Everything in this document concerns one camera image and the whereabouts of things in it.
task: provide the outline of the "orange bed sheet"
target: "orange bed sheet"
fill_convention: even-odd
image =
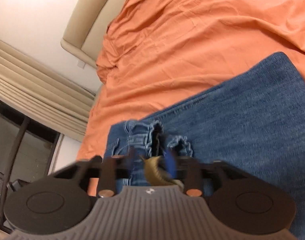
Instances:
[[[105,85],[78,159],[104,154],[111,125],[209,89],[276,51],[305,79],[305,0],[127,0],[97,60]]]

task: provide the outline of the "window frame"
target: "window frame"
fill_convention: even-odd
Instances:
[[[1,100],[0,100],[0,103],[3,106],[9,107],[10,109],[15,110],[12,107],[5,104],[4,102],[2,102]],[[3,223],[6,220],[4,212],[3,212],[3,208],[4,208],[4,205],[5,205],[6,198],[7,198],[7,191],[8,191],[7,184],[9,183],[11,172],[12,172],[12,169],[13,169],[13,166],[14,166],[14,162],[15,162],[19,147],[22,143],[23,137],[24,137],[25,133],[27,132],[27,133],[33,134],[33,136],[35,136],[39,139],[42,139],[44,141],[48,141],[47,139],[44,139],[44,138],[42,138],[38,135],[35,135],[34,133],[31,133],[27,130],[28,125],[30,124],[31,121],[34,122],[34,123],[38,123],[38,122],[36,122],[35,120],[27,117],[23,113],[20,113],[20,114],[24,116],[24,119],[23,119],[23,122],[22,122],[21,125],[18,125],[17,123],[13,122],[12,120],[10,120],[8,118],[5,118],[8,122],[10,122],[13,125],[19,127],[19,131],[16,135],[16,138],[14,140],[14,143],[12,145],[12,148],[11,148],[9,156],[8,156],[8,160],[7,160],[6,167],[5,167],[5,172],[2,173],[0,171],[0,229],[2,231],[6,232],[6,233],[11,232],[11,229],[3,226]],[[49,158],[48,158],[48,161],[47,161],[46,170],[45,170],[45,174],[44,174],[45,176],[47,176],[48,173],[49,173],[51,161],[52,161],[52,158],[54,156],[56,145],[58,143],[58,139],[59,139],[59,136],[60,136],[59,132],[54,131],[54,130],[52,130],[52,132],[55,132],[56,134],[55,134],[54,142],[52,143],[52,148],[51,148],[50,155],[49,155]]]

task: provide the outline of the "folded denim jeans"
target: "folded denim jeans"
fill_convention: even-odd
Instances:
[[[130,147],[146,158],[170,147],[204,163],[223,160],[283,189],[297,205],[290,231],[305,240],[305,83],[284,53],[142,120],[113,125],[105,157]],[[119,191],[149,185],[140,158],[131,169]]]

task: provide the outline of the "wall outlet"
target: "wall outlet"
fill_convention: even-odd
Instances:
[[[84,68],[85,68],[85,65],[86,65],[85,62],[83,62],[82,60],[78,60],[78,62],[77,62],[77,66],[78,66],[78,67],[84,69]]]

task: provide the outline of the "beige curtain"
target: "beige curtain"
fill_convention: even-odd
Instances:
[[[0,100],[81,141],[94,95],[0,41]]]

